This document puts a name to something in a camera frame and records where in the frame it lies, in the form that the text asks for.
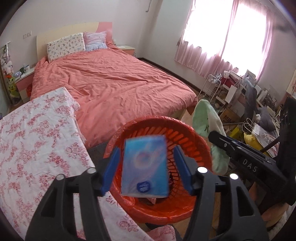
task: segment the floral pillow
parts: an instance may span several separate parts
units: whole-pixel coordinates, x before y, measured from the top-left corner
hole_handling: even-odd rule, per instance
[[[86,51],[93,51],[97,49],[107,49],[106,45],[107,31],[100,33],[84,32],[84,41]]]
[[[49,62],[72,53],[85,51],[83,33],[63,37],[61,39],[49,42],[46,46]]]

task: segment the tissue pack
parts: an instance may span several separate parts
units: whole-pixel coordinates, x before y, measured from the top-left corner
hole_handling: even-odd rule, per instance
[[[125,141],[121,194],[167,197],[169,194],[165,136],[151,135]]]

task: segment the yellow bag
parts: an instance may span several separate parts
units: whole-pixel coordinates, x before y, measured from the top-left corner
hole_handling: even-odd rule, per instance
[[[242,139],[244,138],[243,132],[242,130],[239,128],[239,126],[236,126],[233,131],[230,133],[229,137],[238,140],[238,141],[242,141]]]
[[[256,150],[263,149],[263,147],[261,146],[259,141],[257,141],[256,137],[253,134],[248,135],[248,134],[244,133],[244,140],[247,145],[253,147]],[[271,157],[267,152],[264,152],[264,155]]]

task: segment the nightstand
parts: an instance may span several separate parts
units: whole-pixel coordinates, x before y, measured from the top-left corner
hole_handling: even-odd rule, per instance
[[[116,45],[117,48],[121,49],[122,51],[130,54],[130,55],[134,55],[135,53],[135,48],[128,46],[128,45]]]
[[[29,69],[29,71],[25,73],[25,76],[15,80],[20,97],[24,103],[28,102],[31,97],[34,70],[34,68]]]

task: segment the floral tablecloth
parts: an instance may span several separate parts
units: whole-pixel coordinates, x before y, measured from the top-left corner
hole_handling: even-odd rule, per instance
[[[80,175],[94,166],[76,122],[79,107],[62,87],[0,121],[0,208],[22,238],[55,176]],[[99,204],[112,240],[175,240],[171,226],[145,233],[109,192]],[[78,195],[74,211],[78,236],[84,237]]]

